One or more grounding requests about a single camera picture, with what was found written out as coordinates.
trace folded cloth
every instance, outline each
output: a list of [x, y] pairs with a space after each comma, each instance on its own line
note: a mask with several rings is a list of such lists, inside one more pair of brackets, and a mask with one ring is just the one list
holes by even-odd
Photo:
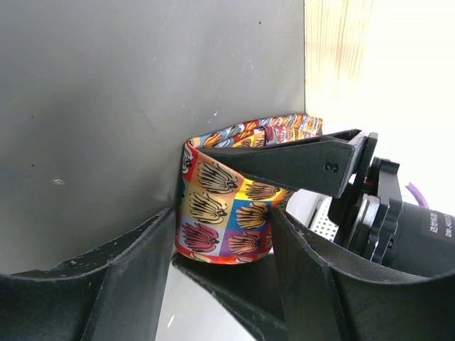
[[198, 148], [263, 147], [315, 137], [322, 119], [306, 114], [237, 124], [189, 139], [183, 148], [176, 248], [197, 261], [242, 264], [272, 248], [270, 210], [291, 192], [249, 180]]

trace purple cable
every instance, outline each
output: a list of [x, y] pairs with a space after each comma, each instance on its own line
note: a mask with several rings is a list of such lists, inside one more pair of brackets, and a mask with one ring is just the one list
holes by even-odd
[[425, 200], [423, 194], [415, 187], [412, 183], [409, 183], [409, 185], [405, 186], [411, 194], [414, 196], [415, 200], [419, 203], [419, 206], [429, 208], [428, 202]]

